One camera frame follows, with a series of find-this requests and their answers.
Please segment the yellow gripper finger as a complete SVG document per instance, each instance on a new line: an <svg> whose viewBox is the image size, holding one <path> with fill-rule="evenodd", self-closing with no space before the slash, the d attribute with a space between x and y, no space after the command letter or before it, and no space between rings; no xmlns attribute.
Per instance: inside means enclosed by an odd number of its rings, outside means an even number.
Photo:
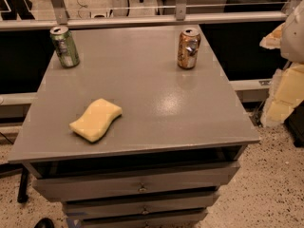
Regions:
<svg viewBox="0 0 304 228"><path fill-rule="evenodd" d="M272 127L283 124L303 101L304 65L292 63L285 70L277 69L260 117L262 125Z"/></svg>
<svg viewBox="0 0 304 228"><path fill-rule="evenodd" d="M279 25L267 36L263 37L259 45L267 49L280 48L283 26L284 24Z"/></svg>

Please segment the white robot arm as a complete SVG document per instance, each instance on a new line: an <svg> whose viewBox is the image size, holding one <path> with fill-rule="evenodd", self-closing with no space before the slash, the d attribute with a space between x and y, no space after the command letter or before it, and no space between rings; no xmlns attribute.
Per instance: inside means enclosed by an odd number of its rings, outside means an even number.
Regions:
<svg viewBox="0 0 304 228"><path fill-rule="evenodd" d="M263 126L282 124L304 101L304 1L286 21L275 28L259 45L280 49L280 55L291 64L277 69L271 81L269 97L263 106Z"/></svg>

